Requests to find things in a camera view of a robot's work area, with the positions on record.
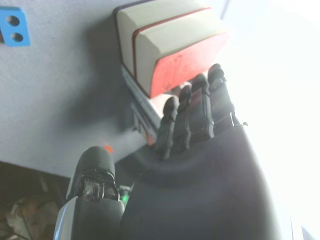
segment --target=cluttered floor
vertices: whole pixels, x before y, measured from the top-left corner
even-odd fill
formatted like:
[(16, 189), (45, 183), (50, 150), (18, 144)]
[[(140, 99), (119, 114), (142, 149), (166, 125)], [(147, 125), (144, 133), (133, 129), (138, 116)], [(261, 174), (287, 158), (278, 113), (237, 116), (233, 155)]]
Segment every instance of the cluttered floor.
[(0, 163), (0, 240), (52, 240), (69, 179)]

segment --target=blue plastic piece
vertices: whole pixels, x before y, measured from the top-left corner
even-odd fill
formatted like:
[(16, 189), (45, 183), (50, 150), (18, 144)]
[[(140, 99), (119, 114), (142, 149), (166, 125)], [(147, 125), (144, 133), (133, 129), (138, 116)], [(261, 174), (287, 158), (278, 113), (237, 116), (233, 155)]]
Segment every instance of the blue plastic piece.
[(0, 31), (9, 47), (30, 45), (26, 17), (19, 7), (0, 6)]

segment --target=round hole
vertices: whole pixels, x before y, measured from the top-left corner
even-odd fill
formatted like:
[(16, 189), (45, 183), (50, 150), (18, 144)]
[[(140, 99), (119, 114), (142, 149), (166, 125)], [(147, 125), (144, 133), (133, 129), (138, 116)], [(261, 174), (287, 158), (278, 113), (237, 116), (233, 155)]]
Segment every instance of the round hole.
[(20, 21), (15, 16), (7, 16), (5, 19), (11, 26), (18, 26), (20, 24)]
[(24, 39), (24, 37), (20, 33), (11, 34), (11, 38), (18, 43), (22, 42), (22, 40)]

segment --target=back of robotic hand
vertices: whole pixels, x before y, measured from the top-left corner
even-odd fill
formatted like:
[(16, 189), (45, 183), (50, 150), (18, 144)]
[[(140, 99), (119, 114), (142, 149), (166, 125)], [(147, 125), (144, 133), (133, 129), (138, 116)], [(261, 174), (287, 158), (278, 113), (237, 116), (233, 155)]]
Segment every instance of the back of robotic hand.
[(93, 147), (81, 156), (55, 240), (303, 239), (273, 199), (219, 64), (163, 113), (155, 154), (141, 159), (147, 171), (125, 211), (109, 154)]

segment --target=gray table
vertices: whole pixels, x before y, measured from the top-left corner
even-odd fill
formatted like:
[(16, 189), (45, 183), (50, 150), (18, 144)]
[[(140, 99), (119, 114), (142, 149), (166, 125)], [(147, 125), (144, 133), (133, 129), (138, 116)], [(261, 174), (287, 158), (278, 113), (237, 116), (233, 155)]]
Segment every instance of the gray table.
[[(0, 43), (0, 161), (70, 176), (90, 146), (110, 145), (118, 161), (145, 144), (111, 17), (128, 2), (1, 1), (24, 10), (31, 46)], [(209, 2), (221, 14), (225, 1)]]

